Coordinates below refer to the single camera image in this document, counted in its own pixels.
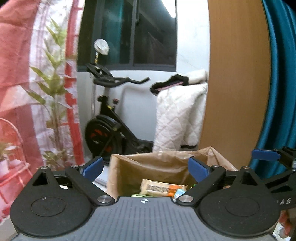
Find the person's right hand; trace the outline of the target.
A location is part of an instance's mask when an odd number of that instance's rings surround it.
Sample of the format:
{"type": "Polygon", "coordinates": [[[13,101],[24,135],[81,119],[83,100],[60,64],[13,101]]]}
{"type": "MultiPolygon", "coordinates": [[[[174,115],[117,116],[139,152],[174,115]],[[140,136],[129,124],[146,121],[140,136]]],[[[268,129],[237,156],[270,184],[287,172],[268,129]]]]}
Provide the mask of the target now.
{"type": "Polygon", "coordinates": [[[280,237],[286,238],[290,236],[290,231],[293,227],[290,216],[286,210],[283,210],[280,212],[280,217],[278,219],[278,222],[282,225],[282,229],[280,231],[280,237]]]}

